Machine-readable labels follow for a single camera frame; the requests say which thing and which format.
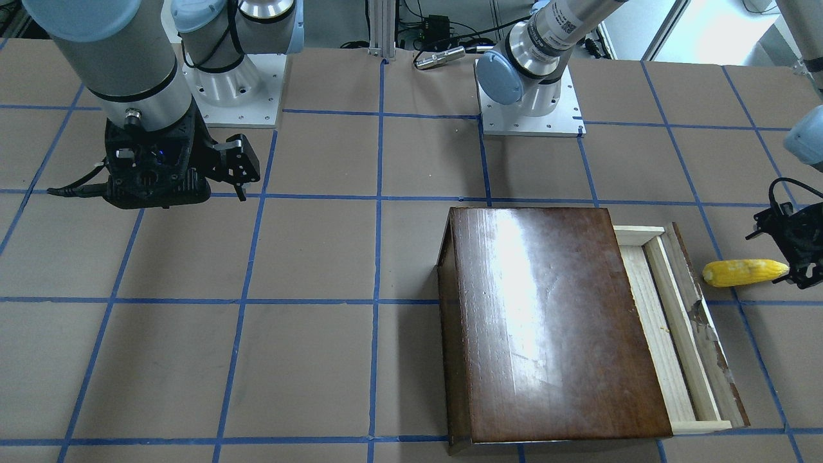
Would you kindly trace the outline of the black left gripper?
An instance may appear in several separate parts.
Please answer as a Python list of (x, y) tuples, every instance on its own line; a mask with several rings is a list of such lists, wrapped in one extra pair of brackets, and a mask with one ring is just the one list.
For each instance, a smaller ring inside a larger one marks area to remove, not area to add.
[(790, 265), (786, 275), (790, 284), (806, 289), (822, 282), (822, 203), (799, 210), (780, 203), (774, 240)]

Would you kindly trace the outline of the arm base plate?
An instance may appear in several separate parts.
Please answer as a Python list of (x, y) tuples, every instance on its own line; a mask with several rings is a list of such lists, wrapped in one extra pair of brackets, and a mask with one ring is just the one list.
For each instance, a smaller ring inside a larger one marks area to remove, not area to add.
[(559, 81), (538, 85), (522, 102), (499, 104), (481, 87), (477, 96), (486, 135), (582, 137), (587, 132), (569, 67)]
[(287, 65), (287, 55), (246, 55), (221, 74), (183, 64), (183, 76), (207, 126), (276, 129)]

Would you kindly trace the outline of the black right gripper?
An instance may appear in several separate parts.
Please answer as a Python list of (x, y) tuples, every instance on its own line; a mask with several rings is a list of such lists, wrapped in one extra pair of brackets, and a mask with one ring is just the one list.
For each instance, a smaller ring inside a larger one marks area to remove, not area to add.
[(185, 164), (177, 176), (174, 193), (207, 194), (208, 180), (235, 186), (241, 202), (247, 201), (249, 183), (260, 181), (260, 162), (245, 134), (235, 134), (218, 143), (203, 124), (179, 122), (168, 130), (183, 141), (180, 161)]

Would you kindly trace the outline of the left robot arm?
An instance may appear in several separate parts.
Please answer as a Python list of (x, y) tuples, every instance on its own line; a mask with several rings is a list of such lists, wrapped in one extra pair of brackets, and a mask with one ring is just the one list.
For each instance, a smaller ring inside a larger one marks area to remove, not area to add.
[[(622, 5), (621, 1), (538, 2), (528, 18), (512, 24), (506, 38), (479, 58), (475, 67), (479, 88), (500, 105), (523, 102), (541, 83), (560, 77), (568, 50)], [(820, 89), (821, 2), (779, 1), (776, 5), (806, 71)], [(770, 235), (787, 261), (787, 269), (771, 278), (774, 284), (814, 287), (821, 283), (821, 204), (796, 211), (790, 203), (779, 203), (774, 188), (780, 183), (821, 196), (820, 190), (794, 178), (772, 181), (769, 206), (755, 214), (752, 237)]]

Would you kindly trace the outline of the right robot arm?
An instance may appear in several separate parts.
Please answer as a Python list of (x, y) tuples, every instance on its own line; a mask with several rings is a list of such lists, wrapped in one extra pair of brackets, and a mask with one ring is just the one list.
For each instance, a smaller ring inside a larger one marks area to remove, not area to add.
[(303, 50), (301, 1), (173, 1), (181, 51), (147, 1), (26, 1), (106, 113), (105, 158), (58, 197), (102, 197), (121, 209), (203, 203), (211, 182), (234, 188), (261, 181), (249, 138), (221, 143), (208, 131), (215, 113), (235, 125), (271, 126), (283, 71), (257, 64)]

